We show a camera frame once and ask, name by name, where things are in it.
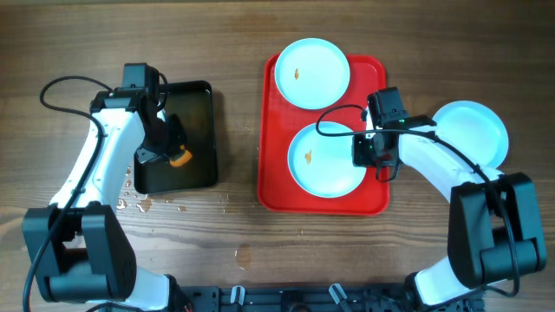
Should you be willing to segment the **green orange scrub sponge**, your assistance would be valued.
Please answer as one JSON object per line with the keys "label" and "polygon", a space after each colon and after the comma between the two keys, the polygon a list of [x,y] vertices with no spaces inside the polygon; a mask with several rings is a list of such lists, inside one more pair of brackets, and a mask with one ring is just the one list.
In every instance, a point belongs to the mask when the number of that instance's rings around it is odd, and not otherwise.
{"label": "green orange scrub sponge", "polygon": [[185,165],[192,158],[193,158],[192,153],[188,151],[184,145],[181,145],[180,150],[170,158],[169,164],[172,167],[180,167]]}

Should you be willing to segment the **white plate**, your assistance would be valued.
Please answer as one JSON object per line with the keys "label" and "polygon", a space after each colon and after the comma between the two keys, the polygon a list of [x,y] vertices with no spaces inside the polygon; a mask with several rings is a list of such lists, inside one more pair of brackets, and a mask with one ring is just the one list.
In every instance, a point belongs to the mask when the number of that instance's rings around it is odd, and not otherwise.
{"label": "white plate", "polygon": [[287,164],[292,178],[306,192],[319,198],[340,198],[353,192],[367,169],[353,163],[351,131],[333,121],[313,123],[292,139]]}

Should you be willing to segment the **white plate tray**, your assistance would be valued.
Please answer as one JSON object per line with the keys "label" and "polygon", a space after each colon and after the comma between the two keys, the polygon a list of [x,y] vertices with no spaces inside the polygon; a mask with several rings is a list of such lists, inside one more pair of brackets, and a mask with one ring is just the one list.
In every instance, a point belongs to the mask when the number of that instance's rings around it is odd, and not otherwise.
{"label": "white plate tray", "polygon": [[278,56],[274,81],[293,106],[319,110],[339,101],[350,81],[346,55],[332,42],[304,38],[288,45]]}
{"label": "white plate tray", "polygon": [[469,159],[498,168],[506,159],[509,138],[505,124],[490,108],[476,101],[453,101],[433,120],[442,133]]}

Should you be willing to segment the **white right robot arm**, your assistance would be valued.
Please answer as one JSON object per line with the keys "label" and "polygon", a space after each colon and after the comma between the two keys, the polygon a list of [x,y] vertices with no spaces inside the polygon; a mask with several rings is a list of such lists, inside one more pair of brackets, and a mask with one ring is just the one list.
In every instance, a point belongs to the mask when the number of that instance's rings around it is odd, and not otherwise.
{"label": "white right robot arm", "polygon": [[436,115],[366,117],[356,134],[376,167],[409,166],[449,203],[447,255],[407,276],[391,301],[405,311],[468,307],[484,292],[514,297],[522,276],[547,255],[536,188],[522,172],[504,174],[500,119]]}

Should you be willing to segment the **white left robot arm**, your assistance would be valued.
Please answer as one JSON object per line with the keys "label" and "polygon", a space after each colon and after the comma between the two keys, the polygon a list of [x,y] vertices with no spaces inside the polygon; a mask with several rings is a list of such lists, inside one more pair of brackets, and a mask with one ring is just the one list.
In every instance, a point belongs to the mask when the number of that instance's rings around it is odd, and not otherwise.
{"label": "white left robot arm", "polygon": [[138,267],[116,217],[127,165],[147,133],[164,128],[158,98],[145,90],[100,92],[91,126],[62,189],[45,208],[23,218],[31,266],[23,291],[30,309],[36,284],[47,302],[92,302],[100,308],[185,311],[190,303],[175,278]]}

